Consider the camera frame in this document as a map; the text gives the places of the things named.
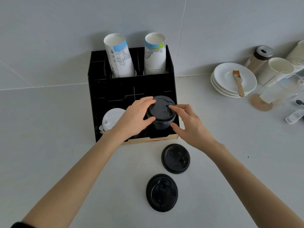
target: spoon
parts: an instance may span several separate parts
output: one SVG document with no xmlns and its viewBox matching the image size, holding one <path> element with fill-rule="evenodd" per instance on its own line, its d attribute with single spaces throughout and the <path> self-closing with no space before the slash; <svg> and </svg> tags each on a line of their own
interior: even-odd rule
<svg viewBox="0 0 304 228">
<path fill-rule="evenodd" d="M 296 100 L 295 102 L 299 105 L 304 105 L 304 102 L 302 102 L 301 100 Z"/>
</svg>

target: black acrylic organizer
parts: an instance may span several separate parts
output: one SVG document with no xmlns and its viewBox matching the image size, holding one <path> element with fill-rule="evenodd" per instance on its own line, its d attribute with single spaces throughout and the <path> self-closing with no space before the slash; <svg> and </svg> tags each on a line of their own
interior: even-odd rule
<svg viewBox="0 0 304 228">
<path fill-rule="evenodd" d="M 137 76 L 122 78 L 112 78 L 105 50 L 91 53 L 88 79 L 96 141 L 102 136 L 99 130 L 101 121 L 105 113 L 112 108 L 127 109 L 135 100 L 158 95 L 168 96 L 177 104 L 174 67 L 168 46 L 166 46 L 167 72 L 162 74 L 143 75 L 144 47 L 131 48 L 129 51 Z M 174 122 L 179 125 L 178 116 Z M 129 139 L 161 138 L 170 134 L 176 134 L 171 127 L 165 130 L 156 130 L 153 125 L 150 125 Z"/>
</svg>

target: white paper cup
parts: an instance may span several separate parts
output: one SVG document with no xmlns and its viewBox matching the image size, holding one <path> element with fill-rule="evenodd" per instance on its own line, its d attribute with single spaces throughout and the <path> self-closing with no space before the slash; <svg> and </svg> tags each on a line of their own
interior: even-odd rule
<svg viewBox="0 0 304 228">
<path fill-rule="evenodd" d="M 285 58 L 294 65 L 294 72 L 304 69 L 304 40 L 299 41 L 297 46 Z"/>
<path fill-rule="evenodd" d="M 135 76 L 135 69 L 126 38 L 117 33 L 107 35 L 104 40 L 113 78 Z"/>
<path fill-rule="evenodd" d="M 257 81 L 260 84 L 264 85 L 279 72 L 283 72 L 286 74 L 286 76 L 288 76 L 294 72 L 294 67 L 290 61 L 287 61 L 280 57 L 273 57 L 268 60 L 264 70 L 257 77 Z"/>
<path fill-rule="evenodd" d="M 166 72 L 166 37 L 161 33 L 150 33 L 145 38 L 144 74 Z"/>
</svg>

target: stack of plates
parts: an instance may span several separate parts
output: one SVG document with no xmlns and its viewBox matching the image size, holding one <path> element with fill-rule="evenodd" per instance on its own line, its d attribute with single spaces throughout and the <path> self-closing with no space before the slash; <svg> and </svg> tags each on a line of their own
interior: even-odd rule
<svg viewBox="0 0 304 228">
<path fill-rule="evenodd" d="M 256 88 L 257 80 L 249 69 L 236 63 L 226 62 L 218 65 L 211 75 L 211 84 L 220 94 L 240 98 L 233 70 L 240 71 L 245 96 Z"/>
</svg>

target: black cup lid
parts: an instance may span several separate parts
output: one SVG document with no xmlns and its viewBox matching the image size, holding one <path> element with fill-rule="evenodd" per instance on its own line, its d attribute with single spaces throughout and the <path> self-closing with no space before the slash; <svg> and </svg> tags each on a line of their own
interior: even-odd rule
<svg viewBox="0 0 304 228">
<path fill-rule="evenodd" d="M 156 103 L 148 108 L 150 116 L 154 116 L 158 121 L 170 121 L 175 115 L 175 111 L 169 108 L 170 105 L 175 105 L 173 100 L 167 96 L 155 96 L 153 98 Z"/>
<path fill-rule="evenodd" d="M 188 150 L 180 144 L 171 144 L 162 152 L 162 163 L 167 171 L 173 174 L 185 172 L 190 164 Z"/>
<path fill-rule="evenodd" d="M 176 183 L 166 174 L 157 174 L 149 180 L 146 196 L 154 210 L 159 212 L 169 211 L 177 201 L 178 190 Z"/>
</svg>

